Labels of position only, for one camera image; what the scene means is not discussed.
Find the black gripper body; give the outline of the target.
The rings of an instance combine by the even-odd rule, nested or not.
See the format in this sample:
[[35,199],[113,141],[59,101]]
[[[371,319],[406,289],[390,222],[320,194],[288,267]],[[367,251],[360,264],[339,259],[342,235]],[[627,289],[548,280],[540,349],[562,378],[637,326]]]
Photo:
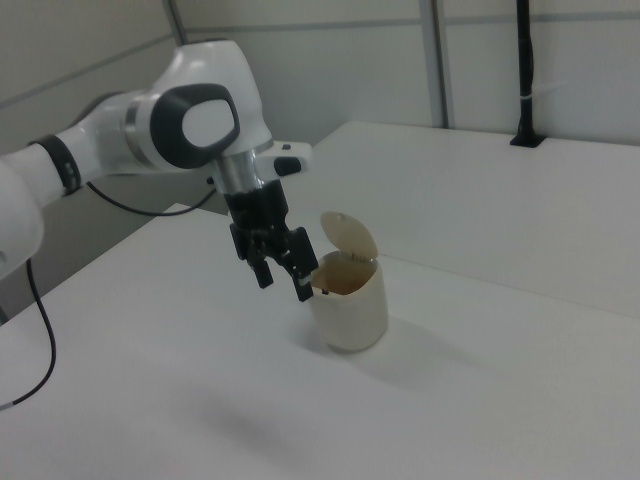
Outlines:
[[252,231],[289,230],[286,225],[288,204],[280,180],[266,183],[249,192],[225,194],[231,214],[230,231],[233,236]]

